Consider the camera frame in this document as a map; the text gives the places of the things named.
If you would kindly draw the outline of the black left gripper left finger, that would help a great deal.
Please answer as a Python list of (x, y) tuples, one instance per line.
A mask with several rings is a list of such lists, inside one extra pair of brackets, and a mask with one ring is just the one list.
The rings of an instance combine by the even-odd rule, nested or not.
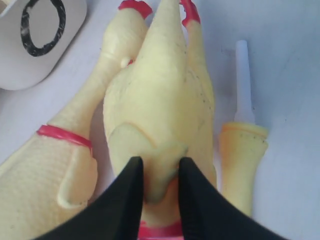
[(144, 168), (132, 157), (100, 197), (40, 240), (136, 240), (140, 227)]

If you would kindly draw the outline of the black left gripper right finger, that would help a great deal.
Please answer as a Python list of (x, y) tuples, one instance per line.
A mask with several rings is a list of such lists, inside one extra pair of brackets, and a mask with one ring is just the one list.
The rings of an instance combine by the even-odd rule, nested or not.
[(268, 230), (226, 201), (188, 157), (179, 162), (178, 201), (186, 240), (270, 239)]

